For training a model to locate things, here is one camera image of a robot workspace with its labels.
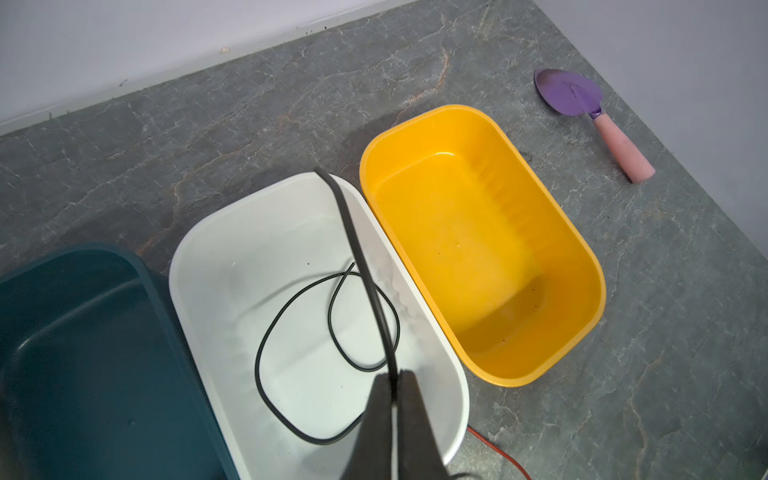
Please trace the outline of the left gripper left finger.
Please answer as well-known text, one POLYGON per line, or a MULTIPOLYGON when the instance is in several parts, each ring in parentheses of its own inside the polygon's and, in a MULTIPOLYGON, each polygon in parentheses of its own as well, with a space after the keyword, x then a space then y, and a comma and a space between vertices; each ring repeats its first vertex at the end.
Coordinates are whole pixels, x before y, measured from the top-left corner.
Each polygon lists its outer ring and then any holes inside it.
POLYGON ((342 479, 390 480, 393 474, 393 395, 387 374, 373 383, 342 479))

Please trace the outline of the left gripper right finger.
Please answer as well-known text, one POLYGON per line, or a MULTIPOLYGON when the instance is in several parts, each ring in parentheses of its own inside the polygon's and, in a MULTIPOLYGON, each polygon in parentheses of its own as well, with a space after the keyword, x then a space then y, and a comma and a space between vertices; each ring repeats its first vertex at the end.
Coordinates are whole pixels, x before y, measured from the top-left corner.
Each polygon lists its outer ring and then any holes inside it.
POLYGON ((449 479, 413 371, 400 372, 396 397, 398 478, 449 479))

